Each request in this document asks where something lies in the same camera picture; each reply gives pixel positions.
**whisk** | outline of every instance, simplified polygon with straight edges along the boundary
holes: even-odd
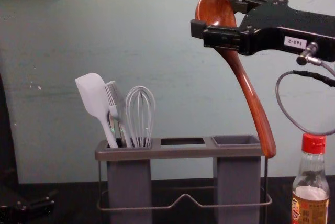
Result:
[[[135,86],[126,97],[126,116],[132,141],[137,148],[151,146],[156,102],[144,86]]]

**utensil caddy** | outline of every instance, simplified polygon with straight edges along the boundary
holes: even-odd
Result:
[[[267,159],[261,203],[262,155],[259,140],[252,135],[157,138],[152,139],[150,148],[110,148],[102,141],[95,150],[99,167],[97,207],[109,212],[110,223],[152,224],[152,211],[169,211],[181,199],[189,198],[200,209],[213,208],[216,224],[259,224],[260,207],[266,209],[272,203],[267,194]],[[190,194],[181,194],[168,206],[152,206],[151,159],[204,157],[213,157],[214,205],[202,205]],[[105,161],[110,208],[101,206],[101,162]]]

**wall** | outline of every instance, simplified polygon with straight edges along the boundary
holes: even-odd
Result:
[[[145,85],[157,99],[155,137],[256,130],[226,62],[190,36],[198,0],[1,0],[0,72],[4,79],[21,183],[95,181],[94,149],[104,133],[74,79],[88,72],[116,80],[124,94]],[[292,8],[335,15],[333,0],[289,0]],[[240,22],[243,16],[237,15]],[[270,176],[293,176],[302,132],[281,113],[277,78],[301,69],[296,56],[263,51],[241,57],[277,143]],[[322,70],[310,67],[310,70]],[[282,83],[283,103],[313,130],[334,127],[333,89],[301,77]],[[334,136],[327,173],[335,174]],[[210,159],[160,160],[153,178],[211,177]]]

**gray cable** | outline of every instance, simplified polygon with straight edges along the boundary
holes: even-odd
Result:
[[[333,76],[335,76],[335,71],[328,65],[326,65],[325,63],[321,62],[321,65],[322,67],[324,67],[325,69],[327,69]],[[294,74],[293,71],[288,71],[288,72],[285,72],[284,74],[282,74],[278,80],[277,80],[277,83],[276,83],[276,98],[277,98],[277,102],[279,104],[279,107],[280,109],[282,110],[282,112],[285,114],[285,116],[296,126],[298,127],[301,131],[304,131],[304,132],[307,132],[309,134],[312,134],[312,135],[317,135],[317,136],[327,136],[327,135],[332,135],[335,133],[335,129],[332,129],[330,131],[326,131],[326,132],[313,132],[313,131],[309,131],[308,129],[306,129],[305,127],[303,127],[302,125],[300,125],[297,121],[295,121],[289,114],[288,112],[285,110],[283,104],[282,104],[282,101],[280,99],[280,96],[279,96],[279,84],[281,82],[281,80],[285,77],[285,76],[288,76],[288,75],[291,75],[291,74]]]

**cable connector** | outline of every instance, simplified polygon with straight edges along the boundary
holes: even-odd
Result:
[[[316,42],[311,42],[307,48],[298,56],[297,63],[299,65],[306,65],[307,63],[311,63],[313,65],[320,66],[322,61],[314,57],[318,49],[318,44]]]

